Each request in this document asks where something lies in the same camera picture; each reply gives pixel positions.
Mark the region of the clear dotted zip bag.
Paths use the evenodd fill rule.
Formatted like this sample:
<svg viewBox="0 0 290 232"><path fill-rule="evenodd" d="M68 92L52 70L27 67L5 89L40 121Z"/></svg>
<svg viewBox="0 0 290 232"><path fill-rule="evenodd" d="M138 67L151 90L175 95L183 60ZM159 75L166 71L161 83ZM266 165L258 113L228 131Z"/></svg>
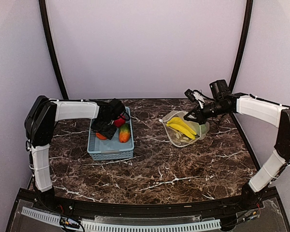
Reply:
<svg viewBox="0 0 290 232"><path fill-rule="evenodd" d="M165 128L169 141L176 147L186 147L197 140L202 140L209 132L209 123L200 125L193 121L186 121L186 111L171 111L159 122Z"/></svg>

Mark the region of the yellow toy banana bunch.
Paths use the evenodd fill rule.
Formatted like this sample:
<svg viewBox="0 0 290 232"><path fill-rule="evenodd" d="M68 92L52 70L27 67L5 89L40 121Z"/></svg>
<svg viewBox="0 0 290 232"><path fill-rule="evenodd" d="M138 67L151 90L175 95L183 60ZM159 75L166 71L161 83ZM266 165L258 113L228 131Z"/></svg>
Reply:
<svg viewBox="0 0 290 232"><path fill-rule="evenodd" d="M166 125L183 133L190 139L196 138L197 133L179 117L171 118L169 121L167 121Z"/></svg>

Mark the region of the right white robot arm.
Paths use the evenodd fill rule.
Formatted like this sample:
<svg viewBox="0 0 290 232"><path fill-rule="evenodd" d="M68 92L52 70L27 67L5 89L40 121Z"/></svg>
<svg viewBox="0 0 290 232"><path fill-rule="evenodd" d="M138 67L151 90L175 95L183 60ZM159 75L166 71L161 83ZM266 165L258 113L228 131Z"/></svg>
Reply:
<svg viewBox="0 0 290 232"><path fill-rule="evenodd" d="M286 167L290 166L290 106L262 99L252 94L233 93L225 80L217 80L210 85L212 97L207 97L199 90L188 89L185 96L197 105L185 116L186 121L205 124L209 118L224 114L238 114L249 117L251 122L273 127L275 139L271 155L264 159L258 172L249 180L243 195L237 198L237 206L247 210L256 201L255 194L279 178Z"/></svg>

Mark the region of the blue perforated plastic basket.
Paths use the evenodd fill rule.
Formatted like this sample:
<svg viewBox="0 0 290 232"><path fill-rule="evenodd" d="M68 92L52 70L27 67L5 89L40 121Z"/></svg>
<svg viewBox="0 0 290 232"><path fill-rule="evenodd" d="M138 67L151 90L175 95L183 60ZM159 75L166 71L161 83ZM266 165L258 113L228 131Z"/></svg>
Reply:
<svg viewBox="0 0 290 232"><path fill-rule="evenodd" d="M120 160L133 157L134 140L131 119L126 121L130 127L130 138L126 143L119 141L119 129L116 130L111 140L100 140L96 134L90 130L88 135L87 152L94 161Z"/></svg>

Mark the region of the orange toy orange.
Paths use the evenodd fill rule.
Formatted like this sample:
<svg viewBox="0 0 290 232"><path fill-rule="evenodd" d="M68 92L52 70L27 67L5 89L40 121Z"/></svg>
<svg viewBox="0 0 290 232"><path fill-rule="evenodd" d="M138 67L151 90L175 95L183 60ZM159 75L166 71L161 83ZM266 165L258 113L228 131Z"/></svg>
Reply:
<svg viewBox="0 0 290 232"><path fill-rule="evenodd" d="M97 137L98 139L100 139L100 140L108 140L107 137L103 136L102 134L100 134L100 133L98 133L98 132L96 132L95 135L96 135L96 137Z"/></svg>

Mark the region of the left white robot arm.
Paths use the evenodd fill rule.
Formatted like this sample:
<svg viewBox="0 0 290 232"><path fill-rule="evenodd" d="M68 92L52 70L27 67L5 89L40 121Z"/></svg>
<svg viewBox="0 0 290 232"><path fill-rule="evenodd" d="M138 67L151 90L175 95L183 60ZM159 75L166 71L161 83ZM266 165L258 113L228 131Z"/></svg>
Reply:
<svg viewBox="0 0 290 232"><path fill-rule="evenodd" d="M55 124L61 120L91 119L91 130L107 139L116 132L114 122L122 117L126 108L122 101L58 100L40 95L25 119L26 149L30 153L35 186L43 192L39 202L48 211L58 207L58 199L47 192L53 188L49 168L49 148Z"/></svg>

